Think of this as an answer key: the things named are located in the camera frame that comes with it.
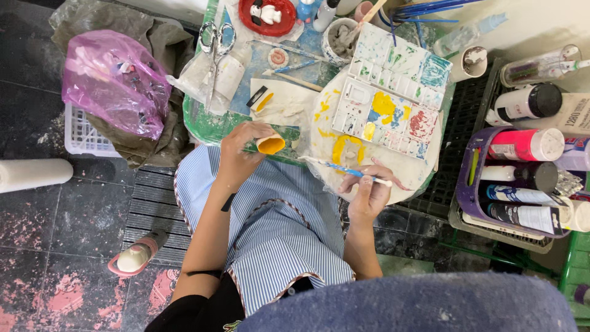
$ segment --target paint palette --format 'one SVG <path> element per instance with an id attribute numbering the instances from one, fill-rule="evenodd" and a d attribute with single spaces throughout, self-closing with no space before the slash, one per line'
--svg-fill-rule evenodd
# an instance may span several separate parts
<path id="1" fill-rule="evenodd" d="M 372 24 L 364 24 L 349 68 L 349 75 L 387 92 L 400 95 L 431 110 L 439 110 L 453 66 L 447 60 L 396 37 Z"/>
<path id="2" fill-rule="evenodd" d="M 424 160 L 437 119 L 438 112 L 347 77 L 332 128 Z"/>

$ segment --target blue striped apron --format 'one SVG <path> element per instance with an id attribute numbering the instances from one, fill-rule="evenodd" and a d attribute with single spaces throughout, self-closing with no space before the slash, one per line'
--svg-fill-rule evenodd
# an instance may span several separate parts
<path id="1" fill-rule="evenodd" d="M 218 168 L 219 148 L 201 145 L 176 171 L 176 201 L 191 234 Z M 354 280 L 343 251 L 336 196 L 307 168 L 264 160 L 240 187 L 231 205 L 225 268 L 246 317 L 302 277 L 315 288 Z"/>

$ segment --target pink plastic bag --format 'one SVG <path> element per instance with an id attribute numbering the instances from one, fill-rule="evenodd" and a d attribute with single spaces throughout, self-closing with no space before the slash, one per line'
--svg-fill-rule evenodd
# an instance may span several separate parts
<path id="1" fill-rule="evenodd" d="M 90 31 L 68 44 L 65 103 L 139 136 L 158 139 L 172 86 L 144 46 L 112 30 Z"/>

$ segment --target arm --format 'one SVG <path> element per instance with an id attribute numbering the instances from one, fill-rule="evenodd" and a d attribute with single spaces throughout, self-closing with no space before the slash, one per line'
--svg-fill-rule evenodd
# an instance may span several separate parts
<path id="1" fill-rule="evenodd" d="M 231 208 L 228 211 L 221 209 L 266 156 L 259 152 L 244 152 L 246 143 L 272 134 L 274 131 L 270 125 L 244 122 L 221 141 L 219 171 L 182 261 L 181 275 L 171 302 L 193 294 L 209 298 L 217 290 L 218 278 L 192 272 L 223 270 L 227 259 Z"/>
<path id="2" fill-rule="evenodd" d="M 346 174 L 338 191 L 350 193 L 353 185 L 358 184 L 359 190 L 348 206 L 350 228 L 344 243 L 343 259 L 356 273 L 357 280 L 380 278 L 383 276 L 373 235 L 373 220 L 383 210 L 391 188 L 381 183 L 374 183 L 373 176 L 383 180 L 392 180 L 393 173 L 381 165 L 361 166 L 357 170 L 366 174 L 362 178 Z"/>

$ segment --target white plastic basket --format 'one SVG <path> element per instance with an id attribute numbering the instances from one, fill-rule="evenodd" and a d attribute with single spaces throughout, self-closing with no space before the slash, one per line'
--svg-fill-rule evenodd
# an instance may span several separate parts
<path id="1" fill-rule="evenodd" d="M 121 158 L 113 144 L 101 135 L 79 108 L 65 104 L 65 149 L 71 154 L 93 154 L 97 157 Z"/>

